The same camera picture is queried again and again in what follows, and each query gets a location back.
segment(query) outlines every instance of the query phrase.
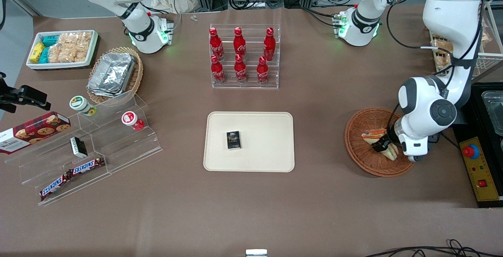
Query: coca-cola bottle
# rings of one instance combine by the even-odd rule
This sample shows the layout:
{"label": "coca-cola bottle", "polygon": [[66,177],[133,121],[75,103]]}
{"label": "coca-cola bottle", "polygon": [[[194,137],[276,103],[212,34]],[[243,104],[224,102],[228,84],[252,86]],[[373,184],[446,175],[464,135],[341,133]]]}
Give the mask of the coca-cola bottle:
{"label": "coca-cola bottle", "polygon": [[246,64],[244,64],[242,55],[236,55],[234,70],[236,71],[237,83],[244,84],[248,81],[246,76]]}
{"label": "coca-cola bottle", "polygon": [[223,60],[222,40],[217,34],[217,29],[214,27],[210,28],[210,46],[213,54],[217,56],[220,61]]}
{"label": "coca-cola bottle", "polygon": [[211,72],[213,73],[213,78],[216,84],[225,83],[225,74],[223,73],[222,64],[218,61],[218,57],[215,55],[211,56]]}
{"label": "coca-cola bottle", "polygon": [[270,62],[274,58],[274,50],[276,49],[276,40],[274,40],[274,29],[268,27],[266,30],[266,38],[264,39],[264,56]]}
{"label": "coca-cola bottle", "polygon": [[260,86],[267,85],[267,82],[269,82],[268,75],[269,67],[266,64],[266,58],[260,57],[259,65],[257,66],[257,81],[259,82]]}
{"label": "coca-cola bottle", "polygon": [[239,27],[234,28],[234,51],[236,55],[241,55],[244,60],[246,59],[246,41]]}

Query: black box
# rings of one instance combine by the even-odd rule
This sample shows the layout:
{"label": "black box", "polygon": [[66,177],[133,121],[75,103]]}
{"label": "black box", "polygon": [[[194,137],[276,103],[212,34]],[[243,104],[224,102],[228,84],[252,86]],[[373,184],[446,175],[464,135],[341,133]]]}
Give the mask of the black box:
{"label": "black box", "polygon": [[227,132],[227,149],[241,149],[241,140],[239,139],[239,131]]}
{"label": "black box", "polygon": [[70,144],[72,145],[73,154],[79,158],[85,158],[88,156],[88,151],[86,150],[86,143],[81,141],[77,137],[70,138]]}

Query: round wicker basket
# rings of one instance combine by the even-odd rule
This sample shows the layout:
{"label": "round wicker basket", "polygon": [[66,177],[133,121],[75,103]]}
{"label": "round wicker basket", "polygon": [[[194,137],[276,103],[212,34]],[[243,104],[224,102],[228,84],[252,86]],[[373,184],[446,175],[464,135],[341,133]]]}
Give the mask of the round wicker basket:
{"label": "round wicker basket", "polygon": [[[384,178],[402,175],[413,167],[413,163],[402,152],[392,161],[374,151],[362,138],[365,130],[386,128],[391,113],[386,108],[360,110],[349,119],[344,131],[347,151],[356,164],[365,171]],[[399,118],[399,115],[394,114],[391,122],[394,123]]]}
{"label": "round wicker basket", "polygon": [[[143,76],[143,64],[141,62],[141,59],[140,59],[140,56],[138,55],[138,53],[136,53],[136,51],[134,51],[131,48],[125,48],[125,47],[111,49],[106,53],[129,53],[130,55],[132,55],[136,58],[136,62],[133,67],[133,73],[131,73],[131,78],[129,78],[129,82],[128,82],[127,89],[126,89],[126,91],[133,90],[133,92],[136,93],[138,91],[138,88],[140,88],[140,82],[141,82],[141,78]],[[93,69],[91,70],[91,73],[89,75],[89,79],[91,79],[91,77],[93,76],[93,74],[96,70],[97,64],[99,63],[101,58],[106,53],[102,54],[101,57],[99,57],[99,59],[95,62],[95,65],[93,66]],[[94,103],[97,103],[97,104],[103,103],[104,101],[111,99],[110,97],[98,96],[98,95],[92,94],[89,90],[88,90],[88,95],[89,95],[89,98],[91,100],[93,100]]]}

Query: brown tablecloth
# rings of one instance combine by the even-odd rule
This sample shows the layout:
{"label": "brown tablecloth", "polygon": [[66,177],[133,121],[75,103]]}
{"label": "brown tablecloth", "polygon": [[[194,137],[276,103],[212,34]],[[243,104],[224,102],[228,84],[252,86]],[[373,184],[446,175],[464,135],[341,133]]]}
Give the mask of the brown tablecloth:
{"label": "brown tablecloth", "polygon": [[[397,38],[427,44],[422,7],[395,10]],[[445,140],[398,178],[365,173],[345,149],[350,116],[371,106],[394,107],[408,77],[433,71],[430,51],[401,47],[384,27],[368,46],[352,47],[301,10],[228,10],[197,19],[184,16],[173,45],[141,55],[138,94],[149,105],[149,123],[164,150],[47,207],[37,206],[32,187],[20,185],[16,167],[1,164],[0,255],[224,257],[267,248],[271,257],[361,256],[444,246],[451,238],[503,253],[503,211],[475,208],[460,153]],[[280,89],[212,89],[211,23],[280,24]],[[118,18],[37,17],[34,28],[94,29],[102,37],[98,55],[131,46]],[[89,72],[23,67],[18,85],[47,93],[52,110],[70,115],[68,101],[86,94]],[[216,110],[291,113],[295,169],[206,171],[206,118]],[[0,126],[5,130],[43,112],[21,106]]]}

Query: acrylic bottle rack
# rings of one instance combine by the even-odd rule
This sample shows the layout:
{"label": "acrylic bottle rack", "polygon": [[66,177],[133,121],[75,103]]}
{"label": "acrylic bottle rack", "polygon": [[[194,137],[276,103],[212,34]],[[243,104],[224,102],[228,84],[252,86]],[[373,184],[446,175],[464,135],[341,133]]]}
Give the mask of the acrylic bottle rack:
{"label": "acrylic bottle rack", "polygon": [[[147,104],[138,95],[126,92],[96,107],[94,116],[74,114],[69,117],[70,129],[6,156],[7,164],[19,167],[21,184],[35,188],[34,200],[39,205],[53,203],[162,150],[145,116]],[[142,130],[122,123],[121,116],[128,110],[143,119]],[[73,155],[72,137],[86,144],[88,157]],[[100,156],[105,159],[104,165],[75,176],[40,202],[39,192],[58,176]]]}
{"label": "acrylic bottle rack", "polygon": [[[280,83],[280,41],[281,30],[279,24],[212,24],[210,27],[215,27],[217,33],[222,40],[224,49],[224,59],[222,64],[226,81],[223,84],[215,82],[211,74],[211,85],[213,88],[245,88],[245,89],[278,89]],[[235,53],[234,53],[234,28],[242,29],[242,36],[246,40],[246,74],[248,81],[244,84],[237,82],[236,73],[234,71]],[[273,60],[267,62],[269,66],[269,82],[267,85],[260,86],[257,81],[257,65],[259,58],[264,55],[264,38],[266,37],[266,29],[272,27],[274,29],[274,38],[276,47]],[[210,57],[213,54],[211,46],[209,46]]]}

